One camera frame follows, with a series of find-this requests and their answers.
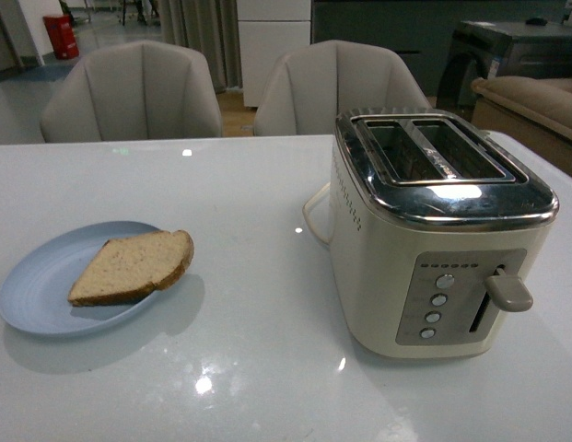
white table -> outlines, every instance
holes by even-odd
[[[350,336],[302,218],[331,147],[0,146],[0,285],[45,241],[102,221],[195,242],[180,282],[112,329],[47,339],[0,318],[0,441],[571,441],[572,180],[509,142],[562,205],[527,278],[534,307],[484,355],[397,363]]]

chair backrest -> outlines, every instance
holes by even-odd
[[[41,116],[48,143],[222,136],[204,56],[158,41],[99,49],[79,60]]]
[[[275,62],[254,133],[332,134],[338,113],[365,107],[431,106],[395,52],[349,41],[315,43]]]

sofa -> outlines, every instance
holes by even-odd
[[[478,78],[472,123],[510,135],[572,177],[572,78]]]

curtain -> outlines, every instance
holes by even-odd
[[[163,41],[201,52],[216,92],[242,87],[237,0],[158,0]]]

toaster button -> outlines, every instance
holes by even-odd
[[[440,307],[446,302],[448,302],[448,296],[442,293],[437,293],[431,297],[431,304],[433,304],[435,307]]]
[[[442,274],[437,280],[435,281],[435,285],[437,288],[446,289],[450,288],[453,283],[455,283],[455,278],[452,274]]]
[[[441,313],[439,313],[438,311],[430,311],[425,315],[425,320],[429,324],[434,324],[440,319],[441,319]]]
[[[420,335],[423,339],[429,339],[435,336],[435,329],[427,327],[426,329],[421,330]]]

